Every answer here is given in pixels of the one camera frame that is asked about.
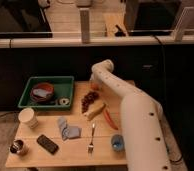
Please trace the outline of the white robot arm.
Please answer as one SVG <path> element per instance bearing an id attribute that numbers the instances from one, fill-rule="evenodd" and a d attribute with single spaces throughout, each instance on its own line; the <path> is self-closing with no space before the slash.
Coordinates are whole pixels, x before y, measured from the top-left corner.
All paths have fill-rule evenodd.
<path id="1" fill-rule="evenodd" d="M 172 171 L 160 126 L 163 108 L 143 90 L 113 74 L 107 59 L 92 66 L 91 78 L 120 98 L 120 121 L 128 171 Z"/>

